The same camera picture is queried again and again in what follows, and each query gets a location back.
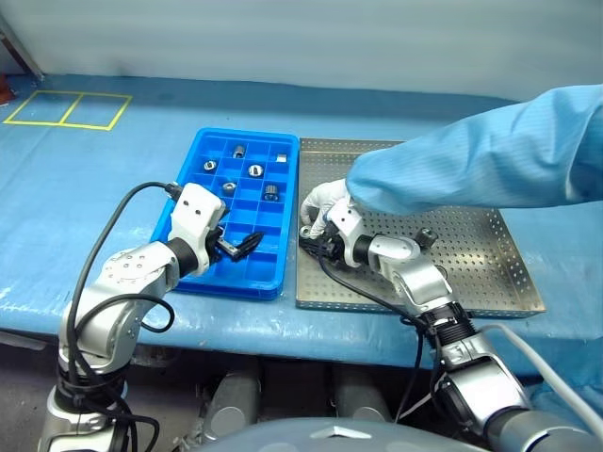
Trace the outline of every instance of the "light blue sleeve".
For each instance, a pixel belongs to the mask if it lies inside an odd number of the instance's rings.
[[[364,154],[347,186],[365,208],[397,215],[601,200],[603,86],[553,89]]]

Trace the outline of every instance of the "black cable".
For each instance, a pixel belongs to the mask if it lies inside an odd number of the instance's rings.
[[[416,356],[415,356],[415,365],[413,366],[413,373],[411,374],[410,379],[408,380],[408,384],[406,385],[406,389],[404,390],[404,394],[402,399],[399,402],[398,410],[396,411],[396,417],[394,418],[394,423],[398,422],[399,416],[404,412],[404,407],[406,407],[406,403],[411,395],[413,387],[415,386],[416,377],[418,376],[418,372],[421,366],[421,358],[423,356],[423,341],[424,336],[423,333],[419,330],[416,331]]]
[[[71,385],[73,385],[73,386],[78,385],[77,364],[80,365],[80,367],[83,369],[84,373],[86,374],[86,377],[90,381],[92,381],[96,385],[103,384],[102,379],[98,375],[96,375],[96,373],[92,370],[92,368],[90,367],[90,365],[84,358],[81,350],[77,347],[77,332],[76,332],[76,328],[75,328],[75,319],[77,316],[77,308],[78,308],[79,300],[81,299],[82,292],[83,292],[85,284],[86,284],[86,280],[90,274],[90,269],[92,268],[92,264],[94,263],[94,260],[95,260],[96,256],[98,255],[100,248],[103,246],[103,244],[106,241],[106,238],[108,237],[109,233],[113,229],[113,226],[115,226],[115,223],[117,222],[117,220],[119,219],[123,210],[125,209],[125,206],[132,200],[132,198],[134,198],[134,196],[137,193],[139,193],[141,190],[143,190],[147,187],[150,187],[150,186],[156,186],[159,188],[163,188],[166,191],[168,191],[171,194],[171,196],[173,196],[173,197],[179,196],[179,194],[182,192],[182,189],[179,186],[174,186],[172,184],[163,184],[160,182],[147,182],[147,183],[135,186],[130,191],[128,191],[125,194],[125,196],[122,198],[121,202],[118,204],[117,208],[115,209],[115,211],[113,212],[111,217],[109,218],[108,222],[106,223],[105,228],[101,231],[99,237],[97,238],[96,242],[92,246],[92,249],[90,250],[88,257],[86,258],[84,265],[82,266],[82,270],[80,271],[79,277],[77,279],[77,283],[75,285],[75,289],[73,291],[72,305],[71,305],[71,309],[70,309],[68,317],[67,317],[67,326],[66,326],[67,345],[69,348],[69,351],[68,351],[69,381],[70,381]],[[173,310],[171,310],[171,306],[168,309],[168,311],[171,312],[171,316],[172,316]],[[144,423],[147,423],[147,424],[150,424],[153,426],[153,428],[154,428],[153,439],[149,442],[149,445],[145,449],[147,451],[150,451],[155,446],[156,439],[159,435],[159,423],[155,419],[150,418],[150,417],[135,416],[135,415],[131,414],[131,411],[130,411],[127,403],[125,402],[125,400],[123,400],[120,395],[116,394],[112,388],[105,386],[105,387],[103,387],[103,392],[109,398],[111,398],[112,400],[115,401],[115,403],[122,410],[122,412],[108,410],[108,409],[105,409],[104,407],[99,407],[99,409],[102,409],[102,410],[99,410],[99,412],[104,412],[107,416],[110,416],[111,418],[122,419],[122,420],[128,421],[128,426],[129,426],[129,429],[131,430],[130,435],[132,438],[132,450],[133,451],[136,452],[138,450],[138,433],[137,433],[137,428],[136,428],[136,422],[144,422]],[[86,399],[81,400],[81,402],[90,404],[90,401],[86,400]]]
[[[82,315],[82,318],[80,318],[79,321],[77,322],[77,327],[75,327],[76,337],[79,338],[79,336],[82,334],[82,330],[84,329],[84,327],[86,327],[86,325],[88,325],[88,322],[90,322],[95,315],[97,315],[104,309],[108,308],[109,306],[119,304],[127,299],[144,299],[144,300],[150,301],[152,303],[163,306],[166,309],[166,311],[168,311],[168,314],[170,314],[170,319],[168,320],[168,323],[165,325],[165,327],[155,328],[155,327],[151,327],[150,325],[147,325],[146,323],[142,322],[142,328],[144,328],[145,330],[151,331],[151,332],[165,332],[170,329],[171,325],[173,324],[173,320],[175,319],[175,313],[173,311],[173,308],[169,305],[169,303],[167,301],[165,301],[164,299],[161,299],[160,297],[156,297],[154,295],[122,294],[122,295],[116,295],[115,297],[111,297],[110,299],[106,299],[105,301],[102,301],[101,303],[97,304],[92,309],[90,309],[87,313]]]
[[[320,264],[320,268],[322,268],[322,271],[324,271],[325,274],[329,278],[331,278],[333,281],[335,281],[336,283],[339,283],[339,284],[343,285],[344,287],[350,289],[352,292],[355,292],[358,295],[362,295],[363,297],[366,297],[372,301],[375,301],[377,304],[382,305],[384,308],[387,308],[390,311],[393,311],[394,313],[401,315],[404,319],[406,319],[408,322],[410,322],[418,330],[423,331],[425,329],[426,325],[422,320],[419,320],[418,318],[408,315],[406,313],[406,311],[404,311],[403,309],[401,309],[397,306],[394,306],[390,302],[385,301],[384,299],[380,299],[379,297],[376,297],[376,296],[368,293],[366,290],[363,290],[360,287],[356,287],[355,285],[350,284],[349,282],[339,278],[327,267],[327,265],[324,262],[323,255],[321,253],[318,254],[318,263]]]
[[[122,198],[115,211],[109,218],[106,223],[105,228],[101,231],[99,237],[96,239],[96,242],[92,246],[84,265],[82,266],[82,270],[80,271],[79,277],[77,278],[77,283],[75,284],[75,289],[73,291],[72,305],[69,310],[69,315],[67,316],[67,345],[69,347],[69,379],[72,384],[77,384],[77,368],[75,366],[74,354],[75,349],[77,348],[77,339],[75,337],[75,318],[77,315],[77,307],[79,305],[79,300],[82,297],[82,292],[84,291],[84,286],[86,285],[86,279],[90,274],[90,269],[92,268],[92,264],[94,263],[94,259],[101,247],[106,241],[111,229],[115,226],[115,223],[119,219],[120,215],[125,209],[125,206],[130,202],[134,196],[142,191],[145,188],[150,186],[157,186],[159,188],[167,189],[168,185],[161,182],[146,182],[144,184],[140,184],[135,186],[130,191],[128,191],[125,196]]]
[[[86,400],[85,405],[86,405],[86,408],[88,408],[89,410],[94,411],[94,412],[99,412],[100,414],[104,414],[107,417],[114,417],[114,418],[119,417],[122,420],[131,421],[133,423],[141,422],[143,424],[149,424],[151,427],[153,427],[153,437],[151,438],[149,445],[147,445],[147,447],[144,449],[144,451],[151,452],[151,450],[155,446],[155,443],[157,442],[157,438],[159,437],[159,422],[156,419],[154,419],[153,417],[139,416],[137,414],[132,414],[130,412],[115,413],[113,410],[109,410],[108,408],[103,407],[102,405],[98,405],[89,400]],[[132,439],[132,445],[133,445],[132,448],[134,449],[134,438]]]

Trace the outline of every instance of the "red object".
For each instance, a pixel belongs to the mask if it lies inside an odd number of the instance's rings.
[[[3,73],[0,73],[0,105],[12,101],[14,98],[15,95],[8,87],[7,77]]]

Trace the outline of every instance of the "white cable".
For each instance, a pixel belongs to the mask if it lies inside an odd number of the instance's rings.
[[[436,388],[437,388],[438,384],[440,384],[440,381],[442,381],[445,376],[446,376],[446,373],[442,374],[442,377],[440,377],[438,379],[438,381],[435,383]],[[427,393],[423,398],[421,398],[419,401],[417,401],[415,405],[413,405],[411,408],[409,408],[408,410],[403,412],[400,416],[398,416],[396,418],[396,422],[398,422],[400,419],[403,419],[404,417],[408,416],[410,413],[414,412],[417,408],[422,407],[427,402],[429,402],[431,399],[432,399],[432,395],[430,393]]]
[[[427,402],[429,402],[431,399],[432,399],[432,395],[427,393],[423,398],[421,398],[418,402],[416,402],[415,405],[413,405],[411,408],[409,408],[408,410],[403,412],[400,416],[398,416],[398,419],[396,419],[396,422],[398,422],[400,419],[405,418],[410,413],[414,412],[417,408],[422,407]]]
[[[507,338],[531,361],[532,364],[538,369],[548,385],[553,388],[553,391],[561,397],[567,405],[578,415],[578,417],[584,421],[591,432],[598,438],[603,444],[603,419],[593,410],[582,398],[576,394],[576,392],[570,388],[562,378],[552,369],[550,365],[540,356],[532,347],[528,345],[521,337],[515,334],[511,329],[498,323],[492,325],[486,325],[481,330],[488,331],[492,329],[499,329],[505,333]]]

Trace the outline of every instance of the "white wall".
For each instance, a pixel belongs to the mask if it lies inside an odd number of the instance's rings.
[[[602,0],[0,0],[47,73],[525,99],[603,81]]]

